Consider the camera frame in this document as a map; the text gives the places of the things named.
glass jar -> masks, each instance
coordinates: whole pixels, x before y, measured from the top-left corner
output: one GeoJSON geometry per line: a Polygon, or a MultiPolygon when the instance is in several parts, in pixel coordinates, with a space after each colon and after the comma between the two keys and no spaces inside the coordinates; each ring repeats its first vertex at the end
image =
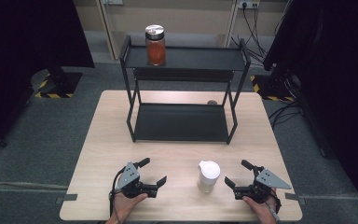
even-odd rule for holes
{"type": "Polygon", "coordinates": [[[164,28],[149,25],[145,29],[147,61],[151,65],[165,64],[164,28]]]}

yellow and black striped base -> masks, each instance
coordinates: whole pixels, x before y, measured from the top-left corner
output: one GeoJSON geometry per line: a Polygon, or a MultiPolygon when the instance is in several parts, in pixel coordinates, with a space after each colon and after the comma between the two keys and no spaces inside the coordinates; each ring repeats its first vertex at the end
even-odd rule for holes
{"type": "Polygon", "coordinates": [[[268,90],[266,76],[251,76],[254,91],[257,92],[264,100],[272,101],[294,101],[287,89],[268,90]]]}
{"type": "Polygon", "coordinates": [[[48,74],[43,82],[40,84],[37,94],[35,97],[46,97],[46,98],[71,98],[74,95],[77,83],[79,82],[82,74],[81,73],[65,73],[70,82],[71,90],[61,90],[57,88],[53,80],[51,80],[51,74],[48,74]]]}

gray carpet floor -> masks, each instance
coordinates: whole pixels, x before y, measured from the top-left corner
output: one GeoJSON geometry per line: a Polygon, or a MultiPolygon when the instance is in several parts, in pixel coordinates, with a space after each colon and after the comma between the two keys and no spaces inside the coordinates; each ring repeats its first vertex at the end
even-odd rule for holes
{"type": "MultiPolygon", "coordinates": [[[[0,223],[66,223],[59,216],[61,198],[70,184],[99,97],[105,90],[125,89],[119,64],[95,65],[64,68],[83,74],[74,96],[31,97],[12,126],[5,139],[7,146],[0,147],[0,223]]],[[[36,90],[47,73],[34,75],[36,90]]],[[[259,67],[251,68],[242,90],[253,91],[249,76],[267,74],[259,67]]],[[[208,85],[159,84],[148,83],[145,90],[216,90],[208,85]]],[[[275,101],[263,103],[269,115],[285,106],[275,101]]],[[[321,156],[305,119],[294,116],[277,124],[274,133],[303,212],[298,223],[358,223],[358,192],[338,161],[321,156]]]]}

human hand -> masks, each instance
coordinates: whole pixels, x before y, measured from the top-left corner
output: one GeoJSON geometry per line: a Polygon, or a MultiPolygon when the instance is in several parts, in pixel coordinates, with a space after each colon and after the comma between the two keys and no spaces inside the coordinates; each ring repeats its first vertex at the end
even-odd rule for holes
{"type": "Polygon", "coordinates": [[[272,196],[268,196],[268,199],[265,203],[257,203],[253,199],[244,196],[242,198],[254,211],[257,215],[258,221],[260,224],[276,224],[277,221],[275,217],[271,214],[269,209],[273,209],[275,211],[277,203],[272,196]]]}
{"type": "Polygon", "coordinates": [[[123,193],[118,193],[115,196],[115,209],[116,212],[112,213],[112,216],[106,221],[105,224],[122,224],[125,222],[127,217],[130,215],[135,205],[145,198],[147,194],[143,193],[135,198],[127,198],[123,193]]]}

lower shelf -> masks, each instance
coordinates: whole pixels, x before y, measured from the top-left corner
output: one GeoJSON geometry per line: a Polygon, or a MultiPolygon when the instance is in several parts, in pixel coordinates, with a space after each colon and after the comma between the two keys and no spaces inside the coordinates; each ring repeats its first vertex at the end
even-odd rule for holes
{"type": "Polygon", "coordinates": [[[136,140],[226,142],[228,131],[221,105],[141,104],[136,140]]]}

